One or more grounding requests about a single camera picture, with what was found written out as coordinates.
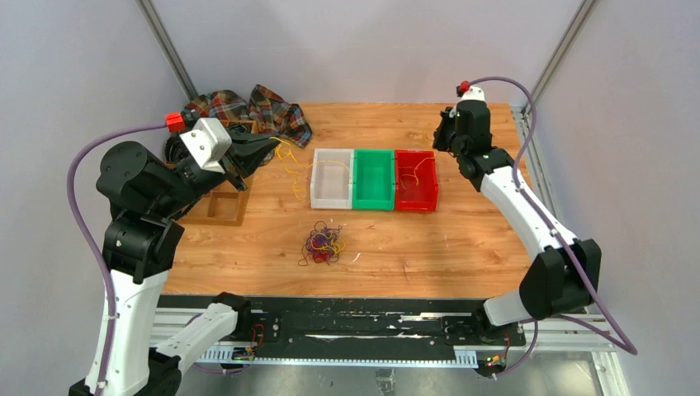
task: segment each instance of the wooden table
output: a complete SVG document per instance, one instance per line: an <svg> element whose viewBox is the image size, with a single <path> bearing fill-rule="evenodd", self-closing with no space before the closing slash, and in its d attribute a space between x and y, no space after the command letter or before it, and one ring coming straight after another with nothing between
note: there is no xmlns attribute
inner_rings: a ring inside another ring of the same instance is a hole
<svg viewBox="0 0 700 396"><path fill-rule="evenodd" d="M293 152L311 164L316 148L431 149L444 107L304 104L314 136ZM489 108L494 145L515 157L519 142L510 107ZM292 179L274 159L255 173L241 227L187 225L163 292L485 298L516 288L530 265L518 236L460 175L454 158L438 153L436 166L434 213L312 210L308 194L295 198ZM309 178L310 169L300 185L308 188ZM346 248L336 263L298 266L318 220L341 224Z"/></svg>

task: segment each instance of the white wall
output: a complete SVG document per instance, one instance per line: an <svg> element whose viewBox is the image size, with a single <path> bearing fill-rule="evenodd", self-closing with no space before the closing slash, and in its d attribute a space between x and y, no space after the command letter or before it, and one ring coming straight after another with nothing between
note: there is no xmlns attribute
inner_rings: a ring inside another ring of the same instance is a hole
<svg viewBox="0 0 700 396"><path fill-rule="evenodd" d="M88 372L104 295L69 211L69 163L97 136L158 122L186 98L133 0L3 2L0 31L0 393L66 394ZM166 136L137 139L159 153ZM76 182L100 245L105 150Z"/></svg>
<svg viewBox="0 0 700 396"><path fill-rule="evenodd" d="M540 103L561 217L603 249L600 289L639 347L631 394L697 394L700 2L598 2Z"/></svg>
<svg viewBox="0 0 700 396"><path fill-rule="evenodd" d="M455 101L464 79L533 87L581 0L155 0L199 93ZM489 100L520 103L495 84Z"/></svg>

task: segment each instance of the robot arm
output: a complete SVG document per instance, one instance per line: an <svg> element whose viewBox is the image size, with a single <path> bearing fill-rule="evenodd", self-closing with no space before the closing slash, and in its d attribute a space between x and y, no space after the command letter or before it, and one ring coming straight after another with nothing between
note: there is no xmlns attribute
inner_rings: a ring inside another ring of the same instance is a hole
<svg viewBox="0 0 700 396"><path fill-rule="evenodd" d="M149 349L158 297L173 266L184 228L175 223L199 199L224 181L239 191L278 142L266 134L228 131L211 118L189 118L180 135L190 155L169 168L144 146L123 142L100 164L97 189L110 201L112 222L102 255L116 296L111 353L104 381L98 381L107 339L107 302L95 359L71 396L174 395L182 375L222 337L250 338L250 302L223 293L179 334Z"/></svg>
<svg viewBox="0 0 700 396"><path fill-rule="evenodd" d="M498 334L506 324L528 318L549 318L591 304L590 293L555 234L516 187L513 159L502 148L491 145L490 112L483 90L470 87L461 92L458 87L457 91L461 100L442 112L433 148L455 157L461 175L499 208L532 261L517 290L487 299L475 312L478 333L482 339L488 339L490 333ZM519 188L527 189L529 195L535 197L520 171L517 175ZM592 239L578 240L536 197L534 200L539 210L557 226L597 288L601 258L598 244Z"/></svg>

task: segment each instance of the green tray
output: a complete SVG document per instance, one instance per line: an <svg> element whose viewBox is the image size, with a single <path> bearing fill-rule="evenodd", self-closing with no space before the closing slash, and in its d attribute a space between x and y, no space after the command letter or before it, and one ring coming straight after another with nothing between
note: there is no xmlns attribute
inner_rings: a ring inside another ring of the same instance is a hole
<svg viewBox="0 0 700 396"><path fill-rule="evenodd" d="M355 150L352 208L393 210L396 176L393 150Z"/></svg>

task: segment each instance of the plaid shirt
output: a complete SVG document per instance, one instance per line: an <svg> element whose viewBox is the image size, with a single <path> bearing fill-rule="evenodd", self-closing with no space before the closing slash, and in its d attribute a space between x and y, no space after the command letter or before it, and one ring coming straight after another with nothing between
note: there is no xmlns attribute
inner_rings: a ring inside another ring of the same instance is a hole
<svg viewBox="0 0 700 396"><path fill-rule="evenodd" d="M197 111L202 117L215 117L219 120L255 120L259 133L277 133L301 148L311 141L311 127L301 107L285 102L275 92L260 84L250 92L247 106L236 92L226 89L214 91L208 96L198 96L185 105L185 110ZM268 163L273 155L270 152L263 163Z"/></svg>

